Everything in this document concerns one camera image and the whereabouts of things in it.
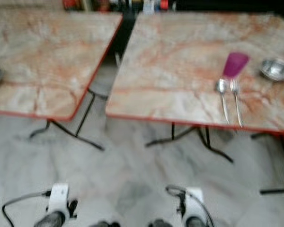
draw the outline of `marble floor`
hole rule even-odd
[[[116,66],[105,61],[92,89],[108,94]],[[75,130],[88,96],[74,121]],[[284,187],[284,157],[278,140],[251,140],[248,132],[210,130],[212,144],[235,160],[232,165],[206,150],[195,132],[164,146],[145,148],[169,135],[170,126],[106,119],[105,102],[96,99],[81,136],[105,152],[51,126],[28,139],[44,121],[0,116],[0,227],[8,227],[1,206],[20,195],[43,191],[55,182],[70,185],[78,198],[78,218],[66,227],[88,227],[117,220],[124,227],[145,227],[163,218],[180,227],[178,201],[167,184],[201,187],[217,227],[284,227],[284,195],[260,196],[259,189]],[[16,227],[31,227],[45,214],[47,199],[30,199],[7,208]]]

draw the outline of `metal table leg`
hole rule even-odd
[[[261,136],[265,136],[268,135],[267,133],[258,133],[258,134],[254,134],[251,136],[252,139],[256,139],[258,137]],[[282,150],[284,153],[284,138],[283,136],[280,136],[280,142],[281,142],[281,146],[282,146]],[[260,190],[260,193],[262,195],[267,195],[267,194],[281,194],[284,193],[284,188],[280,188],[280,189],[269,189],[269,190]]]
[[[151,147],[151,146],[157,145],[157,144],[164,144],[164,143],[173,142],[173,141],[178,140],[178,139],[182,138],[183,136],[189,134],[190,132],[192,132],[195,129],[197,129],[197,127],[190,127],[189,129],[186,129],[182,133],[180,133],[178,135],[175,135],[175,124],[172,123],[171,124],[171,138],[164,138],[164,139],[154,140],[154,141],[151,141],[151,142],[145,144],[145,146],[148,148],[148,147]]]
[[[76,130],[75,133],[69,131],[68,129],[66,129],[64,126],[62,126],[61,124],[59,124],[59,123],[56,122],[56,121],[47,120],[47,122],[46,122],[46,127],[43,128],[43,129],[38,129],[38,130],[32,132],[32,133],[30,134],[29,138],[31,139],[31,138],[33,138],[35,135],[37,135],[37,134],[39,134],[39,133],[45,132],[45,131],[49,128],[50,123],[52,123],[52,124],[54,124],[55,126],[57,126],[59,129],[61,129],[61,130],[64,131],[65,133],[67,133],[68,135],[70,135],[70,136],[72,136],[72,137],[75,137],[75,138],[77,138],[78,140],[81,140],[81,141],[83,141],[83,142],[85,142],[85,143],[88,143],[88,144],[90,144],[90,145],[96,147],[97,149],[99,149],[99,150],[101,150],[101,151],[104,151],[105,149],[104,149],[104,147],[102,147],[101,145],[99,145],[99,144],[97,144],[97,143],[95,143],[95,142],[92,142],[92,141],[90,141],[90,140],[88,140],[88,139],[85,139],[85,138],[79,136],[79,133],[80,133],[80,131],[81,131],[81,128],[82,128],[82,126],[83,126],[83,124],[84,124],[84,122],[85,122],[85,119],[87,118],[87,115],[88,115],[88,113],[89,113],[89,111],[90,111],[90,109],[91,109],[91,107],[92,107],[92,105],[93,105],[93,103],[94,103],[94,101],[95,101],[96,96],[98,96],[98,97],[100,97],[100,98],[102,98],[102,99],[105,99],[105,98],[106,98],[105,96],[96,94],[95,92],[93,92],[93,91],[91,91],[91,90],[88,90],[88,92],[89,92],[90,94],[92,94],[92,99],[90,100],[89,105],[88,105],[87,109],[85,110],[85,113],[84,113],[84,115],[83,115],[83,117],[82,117],[82,119],[81,119],[81,122],[80,122],[80,124],[79,124],[79,126],[78,126],[78,128],[77,128],[77,130]]]
[[[146,147],[150,147],[153,145],[157,145],[157,144],[164,144],[164,143],[170,143],[173,142],[175,140],[178,140],[180,138],[182,138],[183,136],[189,134],[190,132],[192,132],[193,130],[197,130],[198,131],[198,135],[203,143],[203,145],[209,149],[210,151],[214,152],[217,155],[220,155],[224,158],[226,158],[228,161],[230,161],[231,163],[233,163],[233,159],[231,157],[229,157],[228,155],[226,155],[224,152],[213,148],[210,145],[210,137],[209,137],[209,130],[208,127],[205,128],[205,132],[206,132],[206,140],[204,138],[204,135],[202,134],[201,128],[200,127],[190,127],[189,129],[186,129],[185,131],[183,131],[182,133],[175,135],[175,124],[172,123],[171,124],[171,137],[170,138],[164,138],[164,139],[159,139],[159,140],[154,140],[151,141],[149,143],[147,143],[145,146]]]
[[[210,138],[209,138],[209,130],[208,130],[208,127],[205,128],[205,133],[206,133],[206,140],[204,138],[204,135],[201,131],[201,128],[198,128],[198,135],[199,135],[199,138],[201,140],[201,142],[203,143],[203,145],[209,149],[210,151],[212,151],[213,153],[217,154],[217,155],[220,155],[222,157],[224,157],[225,159],[227,159],[229,162],[233,163],[233,159],[231,157],[229,157],[227,154],[225,154],[223,151],[221,150],[218,150],[216,148],[213,148],[210,144]]]

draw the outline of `marble table top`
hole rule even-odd
[[[233,94],[227,124],[214,90],[232,51],[251,57],[239,76],[243,128],[284,133],[284,83],[259,74],[263,59],[284,59],[284,21],[272,15],[139,15],[106,114],[240,128]]]
[[[0,114],[70,120],[120,14],[0,10]]]

